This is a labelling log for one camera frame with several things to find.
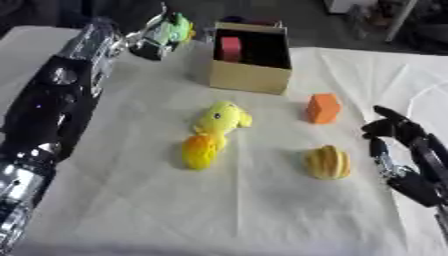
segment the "cardboard box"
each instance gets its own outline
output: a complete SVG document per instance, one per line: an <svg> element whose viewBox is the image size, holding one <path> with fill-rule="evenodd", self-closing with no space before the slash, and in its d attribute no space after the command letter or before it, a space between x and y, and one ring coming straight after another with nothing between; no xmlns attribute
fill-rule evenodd
<svg viewBox="0 0 448 256"><path fill-rule="evenodd" d="M238 37L238 63L222 58L221 38ZM217 23L210 86L251 92L281 94L291 76L286 28L239 23Z"/></svg>

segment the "white tablecloth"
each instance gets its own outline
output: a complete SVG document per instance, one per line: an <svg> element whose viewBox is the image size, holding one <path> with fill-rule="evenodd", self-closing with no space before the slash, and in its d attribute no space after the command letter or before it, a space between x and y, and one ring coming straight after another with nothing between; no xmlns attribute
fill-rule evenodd
<svg viewBox="0 0 448 256"><path fill-rule="evenodd" d="M2 113L75 33L22 27L0 41ZM208 88L209 53L191 43L162 63L121 57L16 255L446 255L433 211L386 189L359 129L382 104L448 145L446 57L292 49L289 87L273 96ZM338 95L336 123L304 121L319 92ZM186 171L179 144L217 100L240 105L254 125L232 132L210 169ZM349 153L350 177L305 174L301 154L325 144Z"/></svg>

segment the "robotic hand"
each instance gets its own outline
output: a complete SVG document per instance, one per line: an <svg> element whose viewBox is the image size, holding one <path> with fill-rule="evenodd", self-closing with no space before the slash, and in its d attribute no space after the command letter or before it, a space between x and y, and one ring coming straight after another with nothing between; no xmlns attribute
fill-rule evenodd
<svg viewBox="0 0 448 256"><path fill-rule="evenodd" d="M370 155L386 183L426 207L437 207L436 218L448 241L448 151L434 134L395 111L375 106L384 118L362 127L370 140ZM411 152L419 172L409 166L395 165L386 143L379 137L398 140Z"/></svg>
<svg viewBox="0 0 448 256"><path fill-rule="evenodd" d="M180 16L162 8L143 29L125 36L110 20L94 19L41 67L10 106L1 129L5 139L0 144L0 255L13 249L58 163L75 149L120 53L132 48L146 57L148 47L142 46L148 42L152 52L173 42L176 31L160 27L178 22L172 17ZM160 33L168 39L155 40Z"/></svg>

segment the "floor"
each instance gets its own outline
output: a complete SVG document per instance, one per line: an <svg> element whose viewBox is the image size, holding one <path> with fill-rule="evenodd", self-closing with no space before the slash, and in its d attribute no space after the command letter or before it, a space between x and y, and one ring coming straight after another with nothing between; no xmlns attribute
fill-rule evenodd
<svg viewBox="0 0 448 256"><path fill-rule="evenodd" d="M409 49L386 44L382 37L357 40L343 15L329 15L323 0L165 0L169 6L192 19L199 34L212 28L216 20L238 15L253 20L282 20L288 27L292 47L329 47L372 51L407 52ZM155 14L159 0L94 0L98 15L110 16L124 25L143 24Z"/></svg>

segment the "toy croissant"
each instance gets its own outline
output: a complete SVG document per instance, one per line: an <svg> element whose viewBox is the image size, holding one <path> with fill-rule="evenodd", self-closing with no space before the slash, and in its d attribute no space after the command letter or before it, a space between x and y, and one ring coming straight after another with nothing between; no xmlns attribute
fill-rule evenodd
<svg viewBox="0 0 448 256"><path fill-rule="evenodd" d="M252 117L232 102L213 104L194 126L197 133L182 145L182 159L194 170L208 168L227 145L226 134L237 127L250 127Z"/></svg>
<svg viewBox="0 0 448 256"><path fill-rule="evenodd" d="M307 153L306 167L311 176L321 180L342 179L350 175L347 153L327 145Z"/></svg>

